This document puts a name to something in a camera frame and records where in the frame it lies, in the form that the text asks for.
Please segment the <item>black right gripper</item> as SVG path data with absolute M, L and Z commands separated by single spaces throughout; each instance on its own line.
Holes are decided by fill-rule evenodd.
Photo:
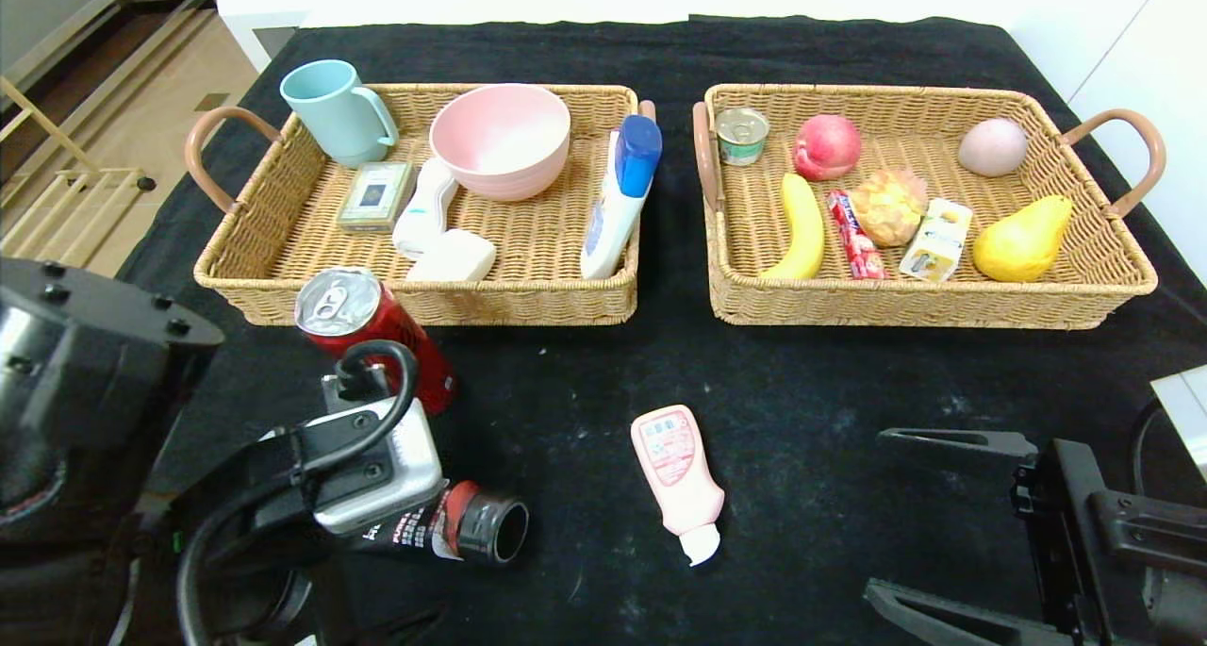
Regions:
M 931 645 L 1205 642 L 1203 508 L 1108 488 L 1078 441 L 1040 452 L 1018 432 L 885 427 L 877 444 L 925 464 L 1030 460 L 1015 470 L 1010 504 L 1051 627 L 871 578 L 864 599 L 884 619 Z

